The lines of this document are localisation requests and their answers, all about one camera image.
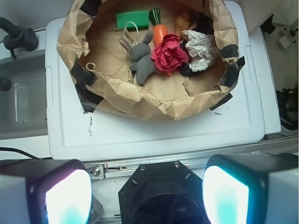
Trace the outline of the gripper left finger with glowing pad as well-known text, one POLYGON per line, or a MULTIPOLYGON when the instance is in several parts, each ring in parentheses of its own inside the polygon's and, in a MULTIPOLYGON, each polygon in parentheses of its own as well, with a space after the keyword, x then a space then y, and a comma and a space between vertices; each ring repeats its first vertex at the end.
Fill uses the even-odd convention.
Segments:
POLYGON ((79 160, 0 162, 2 224, 86 224, 92 182, 79 160))

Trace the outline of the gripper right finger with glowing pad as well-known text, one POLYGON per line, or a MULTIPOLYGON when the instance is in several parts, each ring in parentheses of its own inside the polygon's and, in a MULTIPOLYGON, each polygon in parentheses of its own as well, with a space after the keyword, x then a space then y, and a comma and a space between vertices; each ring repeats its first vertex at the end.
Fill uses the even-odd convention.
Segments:
POLYGON ((297 224, 299 157, 213 155, 206 164, 202 192, 213 224, 297 224))

